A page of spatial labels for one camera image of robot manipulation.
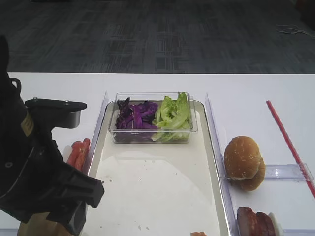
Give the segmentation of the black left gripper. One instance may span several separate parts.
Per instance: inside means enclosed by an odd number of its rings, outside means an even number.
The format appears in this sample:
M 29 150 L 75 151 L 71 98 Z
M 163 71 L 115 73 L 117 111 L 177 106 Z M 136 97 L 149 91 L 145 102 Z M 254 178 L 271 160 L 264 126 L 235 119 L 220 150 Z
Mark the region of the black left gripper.
M 86 206 L 98 207 L 102 182 L 63 162 L 52 130 L 30 113 L 0 115 L 0 208 L 19 221 L 48 212 L 47 220 L 79 235 Z

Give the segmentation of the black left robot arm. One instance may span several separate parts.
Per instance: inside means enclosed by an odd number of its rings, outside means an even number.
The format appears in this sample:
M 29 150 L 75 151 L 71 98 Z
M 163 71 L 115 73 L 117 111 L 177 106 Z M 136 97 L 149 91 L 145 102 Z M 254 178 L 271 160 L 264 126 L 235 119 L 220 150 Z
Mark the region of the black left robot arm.
M 21 222 L 48 213 L 74 233 L 85 224 L 86 206 L 96 208 L 104 194 L 100 180 L 63 161 L 55 127 L 86 109 L 81 102 L 21 99 L 21 82 L 9 77 L 9 48 L 0 38 L 0 208 Z

